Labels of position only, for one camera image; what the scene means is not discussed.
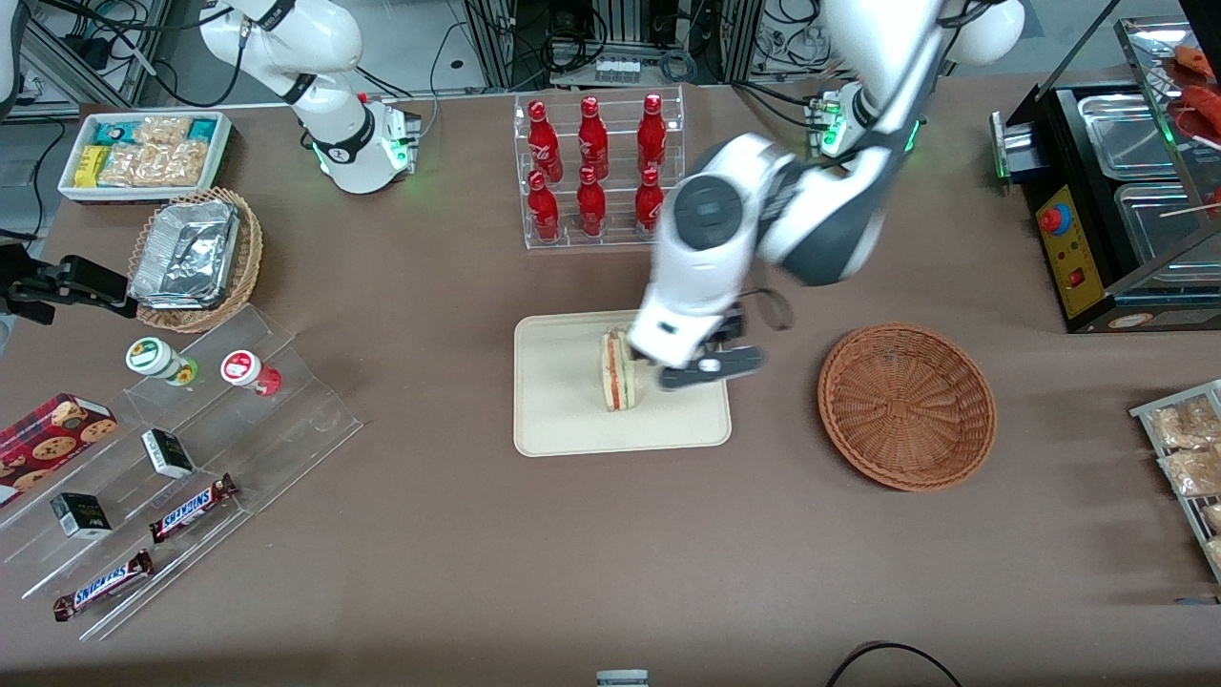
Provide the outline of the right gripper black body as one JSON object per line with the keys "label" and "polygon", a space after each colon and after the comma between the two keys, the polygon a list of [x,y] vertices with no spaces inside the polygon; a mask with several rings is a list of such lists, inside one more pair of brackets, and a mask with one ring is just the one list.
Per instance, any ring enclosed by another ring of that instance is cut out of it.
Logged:
{"label": "right gripper black body", "polygon": [[35,325],[53,325],[62,268],[34,260],[18,243],[1,246],[1,312]]}

